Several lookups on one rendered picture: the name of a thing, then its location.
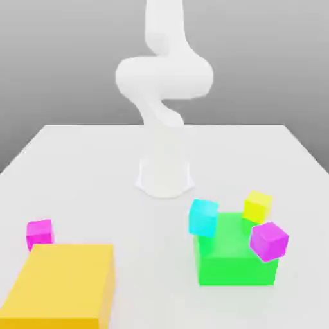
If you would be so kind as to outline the small cyan cube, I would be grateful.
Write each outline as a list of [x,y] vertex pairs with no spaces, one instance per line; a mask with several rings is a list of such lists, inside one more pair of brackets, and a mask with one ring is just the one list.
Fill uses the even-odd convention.
[[188,215],[189,233],[213,238],[217,228],[218,208],[218,202],[194,199]]

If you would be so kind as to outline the small yellow cube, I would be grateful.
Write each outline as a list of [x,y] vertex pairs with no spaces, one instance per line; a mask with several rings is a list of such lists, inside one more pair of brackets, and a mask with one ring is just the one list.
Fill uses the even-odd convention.
[[263,224],[269,216],[271,206],[272,196],[252,191],[244,201],[242,218],[256,224]]

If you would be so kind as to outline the small purple cube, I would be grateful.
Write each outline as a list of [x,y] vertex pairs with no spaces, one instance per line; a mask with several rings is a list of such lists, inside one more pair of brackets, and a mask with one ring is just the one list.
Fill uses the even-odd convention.
[[274,222],[252,227],[249,247],[263,261],[269,262],[285,255],[289,235]]

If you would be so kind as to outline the small magenta cube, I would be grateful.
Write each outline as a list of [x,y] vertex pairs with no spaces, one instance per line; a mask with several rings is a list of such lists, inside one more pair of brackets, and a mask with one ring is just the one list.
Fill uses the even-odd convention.
[[52,244],[55,241],[51,219],[29,222],[26,226],[26,242],[31,251],[34,244]]

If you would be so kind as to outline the large green box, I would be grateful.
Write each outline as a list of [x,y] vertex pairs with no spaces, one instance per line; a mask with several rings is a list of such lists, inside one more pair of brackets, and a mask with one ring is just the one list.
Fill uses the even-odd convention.
[[273,285],[278,259],[263,262],[249,247],[256,224],[241,213],[218,215],[213,238],[194,236],[193,246],[197,277],[201,286]]

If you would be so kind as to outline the large orange box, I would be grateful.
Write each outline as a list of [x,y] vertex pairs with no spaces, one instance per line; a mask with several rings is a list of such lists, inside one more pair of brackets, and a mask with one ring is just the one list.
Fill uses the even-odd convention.
[[0,329],[109,329],[111,244],[36,244],[0,308]]

